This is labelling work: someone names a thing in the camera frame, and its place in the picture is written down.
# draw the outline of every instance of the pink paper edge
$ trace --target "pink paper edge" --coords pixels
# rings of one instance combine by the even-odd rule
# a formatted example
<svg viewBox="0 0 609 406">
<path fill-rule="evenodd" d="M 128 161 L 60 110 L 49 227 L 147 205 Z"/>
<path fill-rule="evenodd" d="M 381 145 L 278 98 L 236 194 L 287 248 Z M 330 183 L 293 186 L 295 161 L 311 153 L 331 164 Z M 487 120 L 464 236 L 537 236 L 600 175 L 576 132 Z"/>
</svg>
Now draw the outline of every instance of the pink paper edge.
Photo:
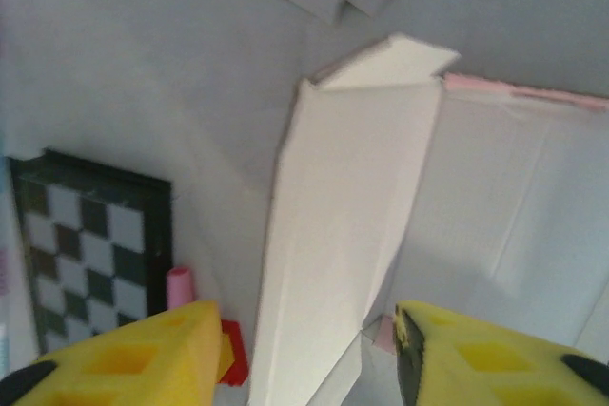
<svg viewBox="0 0 609 406">
<path fill-rule="evenodd" d="M 373 345 L 389 354 L 396 353 L 396 346 L 393 343 L 393 319 L 391 317 L 383 316 L 379 333 L 377 333 Z"/>
<path fill-rule="evenodd" d="M 591 95 L 580 95 L 572 92 L 553 89 L 537 89 L 527 86 L 514 86 L 501 81 L 490 81 L 476 76 L 447 73 L 444 75 L 446 90 L 479 90 L 509 94 L 515 97 L 539 97 L 552 102 L 560 102 L 579 106 L 593 111 L 609 110 L 609 99 Z"/>
</svg>

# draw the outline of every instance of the white wall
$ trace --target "white wall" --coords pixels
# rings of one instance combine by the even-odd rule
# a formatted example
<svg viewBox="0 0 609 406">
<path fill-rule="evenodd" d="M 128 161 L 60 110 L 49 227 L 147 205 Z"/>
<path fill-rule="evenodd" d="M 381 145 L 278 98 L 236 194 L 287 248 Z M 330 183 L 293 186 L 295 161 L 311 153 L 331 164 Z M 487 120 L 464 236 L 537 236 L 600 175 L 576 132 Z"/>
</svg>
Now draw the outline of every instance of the white wall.
<svg viewBox="0 0 609 406">
<path fill-rule="evenodd" d="M 573 345 L 609 279 L 609 116 L 450 95 L 386 304 Z"/>
<path fill-rule="evenodd" d="M 272 166 L 300 74 L 284 49 L 299 49 L 305 14 L 234 1 L 4 0 L 2 119 L 8 154 L 50 145 L 173 181 L 175 261 L 242 324 L 251 354 Z M 31 360 L 13 346 L 13 367 Z"/>
</svg>

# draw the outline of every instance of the yellow foam pad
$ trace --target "yellow foam pad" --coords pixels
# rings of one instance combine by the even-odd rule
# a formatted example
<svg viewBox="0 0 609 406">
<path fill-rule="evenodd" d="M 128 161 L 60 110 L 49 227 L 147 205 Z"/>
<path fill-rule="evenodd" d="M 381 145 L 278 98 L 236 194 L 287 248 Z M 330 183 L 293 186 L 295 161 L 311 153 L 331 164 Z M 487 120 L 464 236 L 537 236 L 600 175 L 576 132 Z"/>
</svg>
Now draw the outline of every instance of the yellow foam pad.
<svg viewBox="0 0 609 406">
<path fill-rule="evenodd" d="M 398 352 L 414 340 L 404 313 L 424 338 L 418 406 L 609 404 L 560 360 L 565 354 L 585 354 L 418 301 L 398 303 Z"/>
<path fill-rule="evenodd" d="M 230 336 L 227 334 L 222 335 L 222 350 L 220 351 L 220 364 L 218 366 L 217 382 L 224 377 L 228 368 L 235 362 L 235 353 L 232 350 L 232 343 L 230 342 Z"/>
<path fill-rule="evenodd" d="M 223 335 L 218 307 L 197 301 L 87 339 L 16 406 L 211 406 Z"/>
</svg>

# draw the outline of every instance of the checkerboard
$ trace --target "checkerboard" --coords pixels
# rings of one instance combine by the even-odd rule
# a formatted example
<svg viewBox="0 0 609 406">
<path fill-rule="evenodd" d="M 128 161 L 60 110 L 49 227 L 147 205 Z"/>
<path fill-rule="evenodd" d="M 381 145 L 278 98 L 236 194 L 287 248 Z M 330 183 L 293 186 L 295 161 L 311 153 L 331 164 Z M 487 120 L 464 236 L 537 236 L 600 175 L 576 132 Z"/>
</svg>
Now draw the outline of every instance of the checkerboard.
<svg viewBox="0 0 609 406">
<path fill-rule="evenodd" d="M 149 192 L 90 170 L 55 179 L 66 175 L 54 167 L 22 173 L 15 196 L 43 352 L 164 310 L 170 268 Z"/>
</svg>

